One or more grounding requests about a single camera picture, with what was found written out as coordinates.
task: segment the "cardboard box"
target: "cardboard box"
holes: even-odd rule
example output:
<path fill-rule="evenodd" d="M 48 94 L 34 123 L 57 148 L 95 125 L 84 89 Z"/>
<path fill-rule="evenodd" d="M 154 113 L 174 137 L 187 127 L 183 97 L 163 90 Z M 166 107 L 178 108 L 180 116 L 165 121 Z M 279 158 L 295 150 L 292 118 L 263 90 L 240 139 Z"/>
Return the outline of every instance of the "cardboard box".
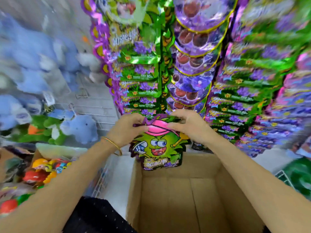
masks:
<path fill-rule="evenodd" d="M 134 164 L 127 221 L 139 233 L 261 233 L 264 223 L 213 154 L 184 153 L 176 168 Z"/>

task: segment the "chocolate ball image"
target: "chocolate ball image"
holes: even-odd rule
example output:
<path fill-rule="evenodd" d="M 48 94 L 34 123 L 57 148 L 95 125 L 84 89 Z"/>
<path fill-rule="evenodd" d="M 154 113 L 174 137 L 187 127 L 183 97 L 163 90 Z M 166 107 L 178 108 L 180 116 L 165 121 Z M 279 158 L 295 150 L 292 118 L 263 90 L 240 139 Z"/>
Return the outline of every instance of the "chocolate ball image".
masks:
<path fill-rule="evenodd" d="M 179 42 L 181 44 L 187 44 L 189 42 L 191 42 L 192 38 L 193 38 L 194 33 L 189 32 L 188 30 L 184 29 L 183 31 L 181 31 L 181 33 L 179 34 Z"/>
<path fill-rule="evenodd" d="M 187 92 L 186 93 L 186 98 L 189 101 L 193 101 L 195 98 L 197 98 L 197 92 Z"/>
<path fill-rule="evenodd" d="M 207 40 L 208 40 L 207 33 L 196 34 L 193 37 L 193 44 L 197 47 L 202 47 L 207 43 Z"/>
<path fill-rule="evenodd" d="M 182 64 L 182 65 L 184 65 L 184 64 L 186 64 L 186 63 L 188 63 L 188 61 L 189 61 L 189 57 L 188 56 L 186 56 L 186 55 L 184 55 L 184 54 L 182 54 L 182 53 L 178 53 L 177 54 L 177 61 L 180 63 L 180 64 Z"/>
<path fill-rule="evenodd" d="M 186 92 L 184 92 L 183 90 L 180 90 L 179 88 L 175 89 L 175 94 L 178 97 L 184 97 L 186 95 Z"/>
<path fill-rule="evenodd" d="M 193 110 L 193 109 L 194 109 L 194 106 L 184 106 L 184 109 L 185 109 L 185 110 Z"/>
<path fill-rule="evenodd" d="M 181 103 L 178 103 L 178 102 L 175 102 L 174 103 L 174 107 L 176 108 L 176 109 L 182 109 L 183 107 L 184 107 L 184 105 L 182 105 Z"/>
<path fill-rule="evenodd" d="M 197 13 L 199 13 L 200 7 L 201 7 L 200 3 L 196 1 L 185 3 L 184 13 L 187 17 L 192 18 L 196 16 Z"/>
<path fill-rule="evenodd" d="M 193 68 L 198 68 L 203 64 L 203 57 L 191 58 L 189 64 Z"/>
<path fill-rule="evenodd" d="M 180 79 L 180 76 L 179 76 L 178 74 L 174 74 L 174 75 L 173 75 L 173 80 L 174 80 L 174 82 L 178 82 L 179 79 Z"/>

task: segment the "bangle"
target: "bangle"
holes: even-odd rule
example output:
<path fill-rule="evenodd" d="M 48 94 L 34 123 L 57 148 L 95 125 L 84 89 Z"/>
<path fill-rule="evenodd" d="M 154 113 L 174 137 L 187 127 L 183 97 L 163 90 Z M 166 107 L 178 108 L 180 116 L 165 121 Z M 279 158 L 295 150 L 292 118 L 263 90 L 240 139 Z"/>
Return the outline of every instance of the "bangle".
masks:
<path fill-rule="evenodd" d="M 102 138 L 104 138 L 105 140 L 109 141 L 111 144 L 113 144 L 113 145 L 119 150 L 120 154 L 114 153 L 115 155 L 122 156 L 122 151 L 121 151 L 121 149 L 120 149 L 114 142 L 112 142 L 111 140 L 109 140 L 107 137 L 102 137 Z"/>

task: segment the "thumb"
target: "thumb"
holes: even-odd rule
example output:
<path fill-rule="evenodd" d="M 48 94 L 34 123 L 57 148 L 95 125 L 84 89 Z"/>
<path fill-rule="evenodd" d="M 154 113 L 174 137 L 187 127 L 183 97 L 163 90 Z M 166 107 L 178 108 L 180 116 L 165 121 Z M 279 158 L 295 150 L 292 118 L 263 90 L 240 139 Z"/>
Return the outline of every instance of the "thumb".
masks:
<path fill-rule="evenodd" d="M 167 125 L 167 127 L 169 129 L 173 129 L 175 131 L 178 131 L 178 132 L 182 132 L 182 133 L 185 133 L 184 130 L 185 130 L 185 125 L 184 124 L 181 124 L 181 123 L 169 123 Z"/>
<path fill-rule="evenodd" d="M 141 134 L 141 133 L 144 133 L 144 132 L 148 131 L 148 127 L 147 126 L 139 126 L 139 127 L 134 128 L 134 129 L 135 129 L 135 131 L 138 134 Z"/>

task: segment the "person's right hand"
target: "person's right hand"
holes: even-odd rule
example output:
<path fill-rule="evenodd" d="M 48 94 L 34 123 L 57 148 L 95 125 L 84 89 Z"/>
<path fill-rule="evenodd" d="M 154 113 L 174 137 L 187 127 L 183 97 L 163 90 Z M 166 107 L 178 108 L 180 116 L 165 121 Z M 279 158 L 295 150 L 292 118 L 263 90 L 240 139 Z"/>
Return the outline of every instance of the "person's right hand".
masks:
<path fill-rule="evenodd" d="M 167 127 L 185 133 L 197 143 L 207 144 L 211 136 L 217 135 L 195 111 L 181 109 L 172 112 L 171 115 L 181 118 L 185 123 L 169 123 Z"/>

